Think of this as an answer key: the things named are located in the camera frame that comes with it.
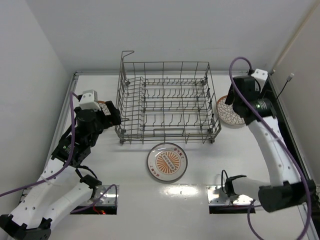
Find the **floral plate with orange rim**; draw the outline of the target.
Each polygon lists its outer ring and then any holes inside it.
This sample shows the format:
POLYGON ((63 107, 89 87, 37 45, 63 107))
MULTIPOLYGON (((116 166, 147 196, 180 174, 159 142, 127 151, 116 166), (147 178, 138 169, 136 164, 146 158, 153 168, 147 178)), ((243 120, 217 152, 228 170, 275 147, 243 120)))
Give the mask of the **floral plate with orange rim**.
POLYGON ((99 105, 98 111, 102 111, 105 116, 110 116, 111 115, 109 107, 107 106, 107 104, 111 103, 111 101, 98 100, 97 103, 99 105))

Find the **white plate with orange sunburst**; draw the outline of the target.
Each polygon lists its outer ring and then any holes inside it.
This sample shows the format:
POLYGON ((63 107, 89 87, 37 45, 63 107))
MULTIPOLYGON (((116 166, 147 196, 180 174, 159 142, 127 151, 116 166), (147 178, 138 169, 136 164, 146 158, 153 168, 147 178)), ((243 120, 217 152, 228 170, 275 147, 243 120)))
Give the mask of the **white plate with orange sunburst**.
POLYGON ((188 167, 186 152, 177 144, 163 142, 155 145, 146 158, 148 173, 160 183, 174 183, 182 178, 188 167))

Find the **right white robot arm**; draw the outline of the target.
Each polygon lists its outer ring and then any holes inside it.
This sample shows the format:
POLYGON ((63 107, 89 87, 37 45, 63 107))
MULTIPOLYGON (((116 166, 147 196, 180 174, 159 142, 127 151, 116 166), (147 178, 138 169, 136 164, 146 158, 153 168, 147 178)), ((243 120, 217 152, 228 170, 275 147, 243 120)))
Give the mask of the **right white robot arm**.
POLYGON ((254 135, 265 160, 269 181, 261 182, 246 175, 227 177, 224 191, 228 197, 246 195, 259 201, 265 211, 301 205, 316 191, 313 180, 302 182, 302 177, 291 159, 281 135, 272 102, 260 98, 259 85, 252 76, 236 76, 230 85, 225 103, 244 119, 254 135))

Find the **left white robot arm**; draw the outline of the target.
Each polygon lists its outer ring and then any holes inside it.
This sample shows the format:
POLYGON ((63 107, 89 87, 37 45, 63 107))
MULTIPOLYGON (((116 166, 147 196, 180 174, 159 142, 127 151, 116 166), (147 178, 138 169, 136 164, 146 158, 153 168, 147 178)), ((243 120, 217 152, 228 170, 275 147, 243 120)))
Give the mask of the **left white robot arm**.
POLYGON ((14 240, 47 240, 53 228, 66 215, 82 212, 80 205, 90 201, 93 207, 115 184, 102 190, 103 184, 95 176, 81 176, 67 193, 54 199, 54 190, 62 187, 73 174, 78 174, 82 161, 90 154, 105 129, 119 125, 120 112, 112 101, 105 102, 105 112, 97 101, 71 107, 71 125, 61 136, 45 169, 19 205, 0 217, 0 227, 14 240))

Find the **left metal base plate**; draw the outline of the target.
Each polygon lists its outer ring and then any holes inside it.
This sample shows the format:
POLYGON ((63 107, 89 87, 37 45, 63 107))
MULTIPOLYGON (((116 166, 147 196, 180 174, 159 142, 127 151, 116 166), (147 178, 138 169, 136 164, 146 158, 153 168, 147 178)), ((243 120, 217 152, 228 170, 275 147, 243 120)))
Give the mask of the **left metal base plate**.
POLYGON ((89 206, 99 198, 100 200, 95 204, 96 207, 114 207, 118 204, 118 198, 120 193, 120 186, 117 184, 116 187, 112 186, 105 194, 105 190, 109 188, 109 185, 101 185, 97 188, 94 196, 90 199, 87 199, 86 201, 79 204, 79 207, 86 207, 89 206))

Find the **metal base plate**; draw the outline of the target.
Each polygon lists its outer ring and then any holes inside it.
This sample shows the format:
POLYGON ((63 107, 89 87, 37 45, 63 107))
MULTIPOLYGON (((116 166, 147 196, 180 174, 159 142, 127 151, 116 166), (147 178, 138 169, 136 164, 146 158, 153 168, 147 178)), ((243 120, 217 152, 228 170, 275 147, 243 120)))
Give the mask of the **metal base plate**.
POLYGON ((210 207, 245 207, 253 201, 246 195, 228 197, 221 190, 221 185, 207 185, 207 199, 210 207))
POLYGON ((86 201, 79 204, 79 207, 86 207, 89 206, 99 198, 100 200, 95 204, 96 207, 114 207, 118 204, 118 198, 120 193, 120 186, 117 184, 116 187, 112 186, 105 194, 105 190, 109 188, 109 185, 101 185, 97 188, 94 196, 90 199, 87 199, 86 201))

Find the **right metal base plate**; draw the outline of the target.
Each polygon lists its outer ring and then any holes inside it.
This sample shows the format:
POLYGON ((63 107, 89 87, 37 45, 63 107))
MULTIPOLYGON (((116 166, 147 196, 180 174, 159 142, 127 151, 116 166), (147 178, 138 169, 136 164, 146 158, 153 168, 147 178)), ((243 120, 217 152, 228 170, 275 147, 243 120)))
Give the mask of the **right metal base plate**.
POLYGON ((207 185, 207 199, 210 207, 245 207, 253 201, 246 195, 228 197, 221 190, 221 185, 207 185))

